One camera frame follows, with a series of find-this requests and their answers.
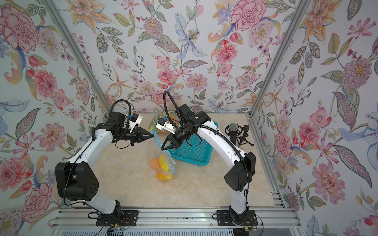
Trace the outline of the yellow mango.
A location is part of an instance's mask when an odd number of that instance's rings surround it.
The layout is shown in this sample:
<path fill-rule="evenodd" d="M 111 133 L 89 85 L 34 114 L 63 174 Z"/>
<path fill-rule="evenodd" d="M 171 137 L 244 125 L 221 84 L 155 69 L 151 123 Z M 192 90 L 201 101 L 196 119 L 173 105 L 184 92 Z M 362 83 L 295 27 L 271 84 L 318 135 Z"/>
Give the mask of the yellow mango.
<path fill-rule="evenodd" d="M 163 171 L 165 173 L 170 174 L 171 173 L 171 166 L 170 166 L 170 163 L 166 160 L 164 155 L 161 155 L 159 157 L 159 162 L 160 162 L 160 165 L 161 165 L 161 168 L 163 169 Z"/>

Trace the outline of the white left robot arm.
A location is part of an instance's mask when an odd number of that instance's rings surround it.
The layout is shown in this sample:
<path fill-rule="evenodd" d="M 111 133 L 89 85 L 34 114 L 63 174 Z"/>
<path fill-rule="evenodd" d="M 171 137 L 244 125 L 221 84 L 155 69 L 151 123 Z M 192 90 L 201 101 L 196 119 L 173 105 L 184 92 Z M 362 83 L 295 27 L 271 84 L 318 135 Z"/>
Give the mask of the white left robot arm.
<path fill-rule="evenodd" d="M 153 134 L 139 127 L 142 120 L 136 113 L 127 116 L 111 113 L 109 121 L 94 127 L 83 148 L 69 161 L 55 167 L 59 196 L 73 203 L 84 203 L 104 216 L 122 216 L 120 203 L 100 191 L 93 169 L 109 144 L 124 140 L 133 146 L 153 138 Z"/>

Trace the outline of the clear zip-top bag blue zipper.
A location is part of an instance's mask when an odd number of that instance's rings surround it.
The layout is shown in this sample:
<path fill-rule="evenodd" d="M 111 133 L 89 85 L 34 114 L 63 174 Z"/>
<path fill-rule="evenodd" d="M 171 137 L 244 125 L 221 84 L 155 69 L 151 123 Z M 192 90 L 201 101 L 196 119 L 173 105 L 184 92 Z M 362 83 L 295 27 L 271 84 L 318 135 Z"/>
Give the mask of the clear zip-top bag blue zipper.
<path fill-rule="evenodd" d="M 155 171 L 158 180 L 161 182 L 171 181 L 175 175 L 176 163 L 169 151 L 161 150 L 162 142 L 153 127 L 150 128 L 150 131 L 154 136 L 154 149 L 152 158 L 148 161 L 148 165 Z"/>

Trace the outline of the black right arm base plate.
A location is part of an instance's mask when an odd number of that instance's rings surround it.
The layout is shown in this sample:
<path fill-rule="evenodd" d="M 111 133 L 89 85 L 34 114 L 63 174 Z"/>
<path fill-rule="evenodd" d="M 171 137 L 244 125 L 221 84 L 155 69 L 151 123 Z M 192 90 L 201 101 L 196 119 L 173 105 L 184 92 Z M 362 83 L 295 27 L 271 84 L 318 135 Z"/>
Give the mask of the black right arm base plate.
<path fill-rule="evenodd" d="M 258 226 L 258 219 L 254 210 L 247 209 L 242 214 L 233 210 L 217 210 L 213 218 L 218 226 L 254 227 Z"/>

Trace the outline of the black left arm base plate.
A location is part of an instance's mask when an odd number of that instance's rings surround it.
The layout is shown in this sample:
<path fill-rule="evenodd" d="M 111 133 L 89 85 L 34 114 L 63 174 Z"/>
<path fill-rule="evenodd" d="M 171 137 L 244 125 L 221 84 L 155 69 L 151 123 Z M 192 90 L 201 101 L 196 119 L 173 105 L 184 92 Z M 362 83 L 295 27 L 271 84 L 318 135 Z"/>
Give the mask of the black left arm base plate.
<path fill-rule="evenodd" d="M 139 211 L 137 210 L 122 210 L 122 213 L 119 215 L 106 214 L 99 215 L 96 220 L 96 226 L 136 226 L 138 219 Z"/>

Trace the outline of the orange mango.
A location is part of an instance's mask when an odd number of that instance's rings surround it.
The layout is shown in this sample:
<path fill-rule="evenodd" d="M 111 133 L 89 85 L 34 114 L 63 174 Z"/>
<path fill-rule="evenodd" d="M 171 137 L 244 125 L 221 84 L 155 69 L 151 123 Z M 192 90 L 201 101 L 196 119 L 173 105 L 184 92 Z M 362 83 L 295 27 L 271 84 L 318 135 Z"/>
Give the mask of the orange mango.
<path fill-rule="evenodd" d="M 157 174 L 157 178 L 160 181 L 171 181 L 173 179 L 173 176 L 172 175 L 164 175 L 164 174 L 158 173 Z"/>
<path fill-rule="evenodd" d="M 148 165 L 157 172 L 163 171 L 158 158 L 152 158 L 151 160 L 149 160 Z"/>

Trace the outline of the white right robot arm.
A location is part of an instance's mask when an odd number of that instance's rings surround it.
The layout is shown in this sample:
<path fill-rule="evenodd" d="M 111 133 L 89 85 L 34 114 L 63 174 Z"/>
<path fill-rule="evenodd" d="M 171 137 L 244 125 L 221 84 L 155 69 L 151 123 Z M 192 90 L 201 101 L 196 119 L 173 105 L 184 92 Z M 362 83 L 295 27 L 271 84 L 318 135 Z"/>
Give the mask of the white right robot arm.
<path fill-rule="evenodd" d="M 235 221 L 241 221 L 249 212 L 249 184 L 255 174 L 256 156 L 252 152 L 244 152 L 232 143 L 204 111 L 195 114 L 187 105 L 182 105 L 175 113 L 179 116 L 180 127 L 169 115 L 159 119 L 156 125 L 157 129 L 170 132 L 161 150 L 178 149 L 192 135 L 197 135 L 210 144 L 229 168 L 224 176 L 227 185 L 232 189 L 229 210 Z"/>

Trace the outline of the orange mango front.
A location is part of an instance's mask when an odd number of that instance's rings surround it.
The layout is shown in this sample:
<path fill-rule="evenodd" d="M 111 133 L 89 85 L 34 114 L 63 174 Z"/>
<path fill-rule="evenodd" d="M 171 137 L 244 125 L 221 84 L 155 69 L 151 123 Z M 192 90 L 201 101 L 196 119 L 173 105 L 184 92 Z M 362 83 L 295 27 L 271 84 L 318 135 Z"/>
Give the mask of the orange mango front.
<path fill-rule="evenodd" d="M 149 160 L 148 165 L 157 172 L 163 171 L 158 158 L 152 158 L 151 160 Z"/>

